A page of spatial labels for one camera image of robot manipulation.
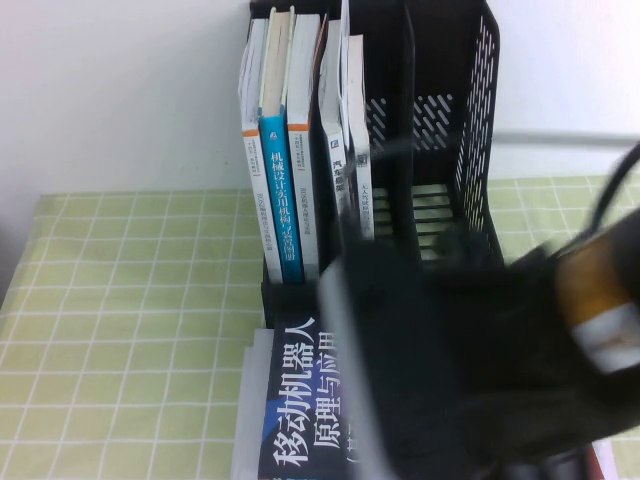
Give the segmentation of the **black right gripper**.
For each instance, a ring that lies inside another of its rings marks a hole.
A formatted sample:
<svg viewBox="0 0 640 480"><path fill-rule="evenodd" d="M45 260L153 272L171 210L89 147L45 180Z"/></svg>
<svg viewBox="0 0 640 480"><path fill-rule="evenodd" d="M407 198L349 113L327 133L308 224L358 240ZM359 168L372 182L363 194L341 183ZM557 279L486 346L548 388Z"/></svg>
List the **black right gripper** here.
<svg viewBox="0 0 640 480"><path fill-rule="evenodd" d="M639 372L572 340L537 248L506 265L422 267L381 242L341 259L343 367L367 479L488 479L639 423Z"/></svg>

